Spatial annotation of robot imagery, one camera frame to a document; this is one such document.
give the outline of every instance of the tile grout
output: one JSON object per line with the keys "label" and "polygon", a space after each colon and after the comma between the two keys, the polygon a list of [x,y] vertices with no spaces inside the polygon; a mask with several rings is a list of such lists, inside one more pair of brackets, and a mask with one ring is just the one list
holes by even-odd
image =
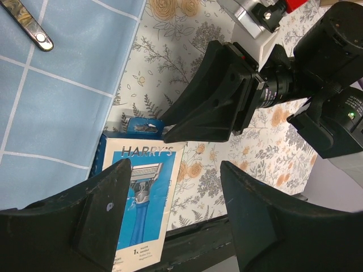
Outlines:
{"label": "tile grout", "polygon": [[[47,9],[47,4],[48,4],[48,0],[43,0],[43,3],[41,5],[41,9],[40,9],[40,13],[39,13],[39,20],[38,20],[38,23],[40,25],[41,25],[41,22],[44,19],[45,10]],[[7,143],[7,140],[9,138],[10,130],[11,130],[11,127],[12,127],[12,122],[14,121],[15,112],[16,112],[16,109],[18,108],[20,96],[21,96],[22,91],[23,91],[25,79],[26,79],[26,77],[28,75],[30,62],[32,61],[32,58],[33,58],[34,49],[35,49],[35,46],[32,43],[30,45],[30,50],[29,50],[29,53],[28,53],[27,61],[25,63],[24,70],[23,70],[23,73],[22,73],[22,77],[21,77],[20,82],[19,82],[18,90],[16,91],[14,103],[13,103],[12,108],[11,108],[9,119],[7,121],[4,136],[3,136],[2,143],[1,143],[1,146],[0,146],[0,165],[1,165],[1,162],[2,162],[3,153],[4,153],[4,150],[5,150],[5,147],[6,147],[6,143]]]}
{"label": "tile grout", "polygon": [[135,15],[132,15],[132,14],[127,13],[127,12],[122,11],[122,10],[115,9],[114,7],[111,7],[111,6],[101,2],[100,0],[92,0],[92,1],[95,2],[96,4],[99,4],[100,6],[105,7],[108,10],[111,10],[111,11],[113,11],[115,13],[121,14],[121,15],[129,17],[129,18],[131,18],[131,19],[133,19],[133,20],[135,20],[137,22],[140,22],[140,19],[138,17],[136,17]]}
{"label": "tile grout", "polygon": [[[3,60],[3,61],[6,61],[6,62],[9,62],[9,63],[15,64],[15,65],[18,65],[18,66],[20,66],[20,67],[25,67],[25,66],[26,66],[25,64],[23,64],[23,63],[21,63],[21,62],[19,62],[19,61],[16,61],[16,60],[11,59],[11,58],[7,58],[7,57],[2,56],[2,55],[0,55],[0,60]],[[61,77],[61,76],[59,76],[59,75],[49,73],[49,72],[47,72],[47,71],[44,71],[44,70],[42,70],[42,69],[35,68],[35,67],[33,67],[33,66],[30,66],[30,65],[29,65],[28,69],[29,69],[29,70],[32,70],[32,71],[34,71],[34,72],[37,72],[37,73],[39,73],[39,74],[43,74],[43,75],[46,75],[46,76],[48,76],[48,77],[55,78],[55,79],[61,80],[61,81],[63,81],[63,82],[67,82],[67,83],[69,83],[69,84],[72,84],[72,85],[75,85],[75,86],[81,87],[81,88],[83,88],[83,89],[86,89],[86,90],[89,90],[89,91],[92,91],[92,92],[96,92],[96,93],[101,94],[101,95],[104,95],[104,96],[108,96],[108,97],[111,97],[111,98],[113,98],[113,97],[114,97],[114,96],[113,96],[113,95],[111,95],[110,93],[106,93],[106,92],[101,91],[101,90],[98,90],[98,89],[96,89],[96,88],[92,88],[92,87],[87,86],[87,85],[84,85],[84,84],[82,84],[82,83],[78,83],[78,82],[73,81],[73,80],[70,80],[70,79],[68,79],[68,78],[64,78],[64,77]]]}
{"label": "tile grout", "polygon": [[79,169],[84,169],[84,170],[88,170],[89,169],[88,166],[82,166],[82,165],[79,165],[79,164],[70,163],[69,161],[65,161],[65,160],[61,160],[61,159],[56,159],[56,158],[49,157],[49,156],[42,156],[42,155],[28,154],[28,153],[19,153],[19,152],[12,152],[12,151],[2,151],[2,155],[11,155],[11,156],[18,156],[18,157],[26,157],[26,158],[36,158],[36,159],[50,160],[52,162],[66,164],[68,166],[72,166],[72,167],[79,168]]}
{"label": "tile grout", "polygon": [[[128,48],[128,50],[127,50],[127,54],[126,54],[126,57],[125,57],[124,63],[123,63],[123,65],[122,65],[122,67],[121,67],[120,75],[119,75],[119,78],[117,79],[117,84],[116,84],[116,86],[115,86],[115,90],[113,91],[113,96],[112,96],[112,97],[115,97],[116,92],[117,92],[117,89],[118,89],[119,84],[120,84],[120,82],[121,82],[121,79],[122,79],[122,77],[123,77],[123,74],[124,74],[124,71],[125,71],[125,68],[126,68],[126,64],[127,64],[127,62],[128,62],[128,59],[129,59],[129,56],[130,56],[130,53],[131,53],[131,49],[132,49],[132,45],[133,45],[133,43],[134,43],[134,39],[135,39],[135,36],[136,36],[136,33],[137,33],[137,30],[138,30],[139,25],[140,25],[140,21],[138,21],[138,22],[135,24],[135,28],[134,28],[134,31],[133,31],[133,33],[132,33],[132,41],[131,41],[131,42],[130,42],[130,44],[129,44],[129,48]],[[103,124],[103,128],[104,128],[104,126],[106,125],[107,118],[108,118],[108,116],[109,116],[109,113],[110,113],[110,111],[111,111],[112,106],[113,106],[113,102],[111,102],[111,103],[110,103],[110,105],[109,105],[109,107],[108,107],[107,114],[106,114],[106,118],[105,118],[105,120],[104,120],[104,124]],[[86,176],[86,177],[88,177],[88,176],[89,176],[90,171],[91,171],[91,168],[92,168],[92,165],[93,165],[93,160],[91,161],[91,165],[89,166],[88,173],[87,173],[87,176]]]}

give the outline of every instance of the orange flower print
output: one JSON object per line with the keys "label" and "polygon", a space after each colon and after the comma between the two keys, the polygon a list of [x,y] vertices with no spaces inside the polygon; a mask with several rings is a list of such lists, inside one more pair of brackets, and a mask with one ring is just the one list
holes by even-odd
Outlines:
{"label": "orange flower print", "polygon": [[287,174],[285,175],[284,181],[285,181],[285,182],[289,181],[289,178],[290,178],[290,174],[289,174],[289,173],[287,173]]}
{"label": "orange flower print", "polygon": [[248,162],[246,160],[244,160],[240,165],[239,165],[239,169],[241,169],[242,171],[246,171],[248,167]]}
{"label": "orange flower print", "polygon": [[278,177],[276,185],[281,186],[284,182],[285,182],[285,176],[281,175],[280,177]]}
{"label": "orange flower print", "polygon": [[244,155],[247,155],[247,154],[249,153],[249,151],[250,151],[250,147],[249,147],[249,146],[246,146],[246,147],[244,148],[244,150],[243,150],[243,154],[244,154]]}
{"label": "orange flower print", "polygon": [[197,177],[202,172],[202,164],[201,163],[195,163],[192,166],[188,168],[188,176],[189,177]]}
{"label": "orange flower print", "polygon": [[263,146],[263,144],[262,144],[262,140],[260,140],[260,139],[259,139],[259,142],[258,142],[257,146],[258,146],[258,147]]}
{"label": "orange flower print", "polygon": [[290,112],[288,110],[284,111],[281,116],[281,122],[286,122],[286,119],[290,116]]}
{"label": "orange flower print", "polygon": [[279,123],[281,122],[281,117],[282,117],[282,108],[277,107],[272,115],[271,125],[274,127],[278,126]]}
{"label": "orange flower print", "polygon": [[231,160],[231,163],[233,163],[235,166],[237,166],[237,167],[238,167],[238,161],[236,161],[236,160]]}
{"label": "orange flower print", "polygon": [[316,155],[311,158],[310,165],[313,166],[316,161]]}
{"label": "orange flower print", "polygon": [[202,154],[205,150],[205,145],[202,143],[197,147],[197,154]]}
{"label": "orange flower print", "polygon": [[186,174],[187,174],[187,164],[184,161],[182,161],[180,163],[178,178],[176,179],[176,182],[181,182]]}
{"label": "orange flower print", "polygon": [[210,152],[210,156],[209,156],[209,159],[211,160],[211,161],[217,161],[217,153],[214,151],[214,149],[213,150],[211,150],[211,152]]}
{"label": "orange flower print", "polygon": [[178,3],[176,0],[150,0],[150,6],[156,17],[168,21],[175,16]]}
{"label": "orange flower print", "polygon": [[182,0],[180,8],[186,16],[193,17],[198,13],[199,0]]}

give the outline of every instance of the cardboard box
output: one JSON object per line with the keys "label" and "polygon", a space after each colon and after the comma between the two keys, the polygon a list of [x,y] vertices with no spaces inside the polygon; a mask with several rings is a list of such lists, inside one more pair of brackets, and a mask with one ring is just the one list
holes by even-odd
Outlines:
{"label": "cardboard box", "polygon": [[120,159],[128,158],[132,165],[114,272],[133,272],[160,261],[184,145],[102,135],[92,175]]}

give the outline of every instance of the razor image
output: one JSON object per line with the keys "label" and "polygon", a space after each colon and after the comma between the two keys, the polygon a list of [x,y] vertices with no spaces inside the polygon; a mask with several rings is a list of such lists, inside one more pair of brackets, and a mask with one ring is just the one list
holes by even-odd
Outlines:
{"label": "razor image", "polygon": [[135,192],[136,220],[130,246],[143,242],[147,208],[150,203],[151,186],[158,179],[162,163],[145,164],[132,167],[130,188]]}

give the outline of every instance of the floral pattern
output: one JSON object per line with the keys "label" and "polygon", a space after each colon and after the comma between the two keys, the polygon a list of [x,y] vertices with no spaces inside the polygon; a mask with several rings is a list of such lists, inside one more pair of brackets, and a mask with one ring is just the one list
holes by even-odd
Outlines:
{"label": "floral pattern", "polygon": [[[277,40],[288,54],[326,11],[318,7],[309,0],[281,21]],[[162,115],[195,75],[208,42],[229,41],[233,26],[216,1],[148,0],[105,129],[125,130],[133,116]],[[288,194],[303,191],[316,153],[286,121],[303,102],[256,110],[243,134],[226,143],[188,142],[168,229],[226,214],[222,160]]]}

